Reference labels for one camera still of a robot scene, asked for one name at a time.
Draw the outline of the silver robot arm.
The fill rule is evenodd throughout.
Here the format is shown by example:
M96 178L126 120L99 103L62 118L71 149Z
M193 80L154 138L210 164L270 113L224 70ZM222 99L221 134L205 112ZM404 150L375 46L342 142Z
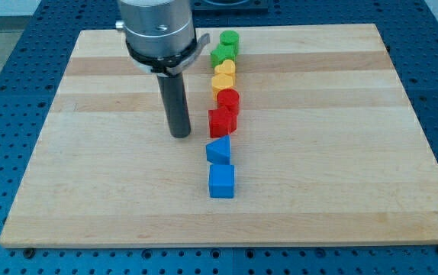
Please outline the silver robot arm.
M210 34L197 36L189 0L118 0L127 51L136 67L156 76L170 134L185 138L191 122L182 73L200 56Z

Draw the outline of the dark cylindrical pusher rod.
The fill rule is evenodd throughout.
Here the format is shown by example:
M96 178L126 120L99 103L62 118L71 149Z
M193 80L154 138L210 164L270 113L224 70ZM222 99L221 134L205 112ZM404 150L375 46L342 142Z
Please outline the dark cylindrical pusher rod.
M191 122L181 73L174 76L158 76L170 134L174 138L186 138L191 133Z

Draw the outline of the black clamp ring mount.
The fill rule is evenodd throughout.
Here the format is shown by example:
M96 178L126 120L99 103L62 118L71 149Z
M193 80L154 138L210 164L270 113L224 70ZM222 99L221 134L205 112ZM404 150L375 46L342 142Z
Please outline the black clamp ring mount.
M157 76L175 76L188 69L210 41L210 34L203 34L192 41L182 52L169 57L146 57L135 51L127 40L125 43L127 51L138 69Z

